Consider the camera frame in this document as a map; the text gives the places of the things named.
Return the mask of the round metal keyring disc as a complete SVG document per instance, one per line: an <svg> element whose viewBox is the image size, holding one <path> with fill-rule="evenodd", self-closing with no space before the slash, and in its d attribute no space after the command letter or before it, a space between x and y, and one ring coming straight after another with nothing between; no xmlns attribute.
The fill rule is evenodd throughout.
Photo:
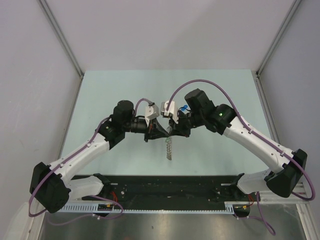
<svg viewBox="0 0 320 240"><path fill-rule="evenodd" d="M172 147L173 147L173 140L172 137L169 136L165 139L166 144L166 158L171 161L172 160Z"/></svg>

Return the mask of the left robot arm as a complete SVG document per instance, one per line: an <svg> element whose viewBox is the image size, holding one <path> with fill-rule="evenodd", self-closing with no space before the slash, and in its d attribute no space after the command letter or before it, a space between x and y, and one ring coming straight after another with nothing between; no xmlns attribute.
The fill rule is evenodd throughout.
<svg viewBox="0 0 320 240"><path fill-rule="evenodd" d="M158 107L148 101L143 116L137 115L138 105L129 100L121 100L113 113L103 119L94 134L82 146L58 160L37 164L32 173L29 192L29 204L37 200L49 213L61 210L69 200L94 195L100 200L110 196L111 188L102 175L74 180L74 176L97 157L110 151L119 144L126 133L142 134L144 141L169 137L169 133L160 125L160 115L170 116L170 106L163 102Z"/></svg>

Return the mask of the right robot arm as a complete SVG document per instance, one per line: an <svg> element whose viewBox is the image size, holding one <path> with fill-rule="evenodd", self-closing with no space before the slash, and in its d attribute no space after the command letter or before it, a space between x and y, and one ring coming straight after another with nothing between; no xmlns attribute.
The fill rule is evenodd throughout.
<svg viewBox="0 0 320 240"><path fill-rule="evenodd" d="M184 99L188 113L179 110L173 101L161 106L162 115L169 118L173 136L189 137L191 129L204 126L242 145L268 166L267 170L236 177L230 188L235 200L242 201L248 194L268 190L282 198L293 193L303 175L301 170L306 167L306 152L292 151L255 131L229 105L214 105L203 90L197 88Z"/></svg>

